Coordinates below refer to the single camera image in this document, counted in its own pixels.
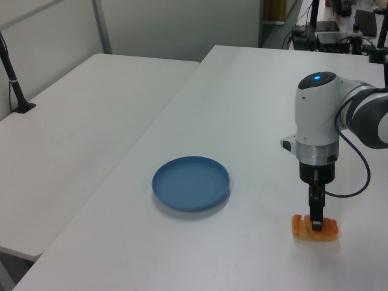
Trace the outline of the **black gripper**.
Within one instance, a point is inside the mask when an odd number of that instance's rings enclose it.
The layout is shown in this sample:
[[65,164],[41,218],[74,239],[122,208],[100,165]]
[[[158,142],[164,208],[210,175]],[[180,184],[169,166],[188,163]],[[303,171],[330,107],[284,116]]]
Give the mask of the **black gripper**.
[[[313,186],[315,172],[318,172],[319,186]],[[323,166],[312,166],[299,162],[299,177],[309,184],[309,209],[310,221],[313,231],[323,230],[325,193],[323,185],[331,183],[335,179],[335,163]]]

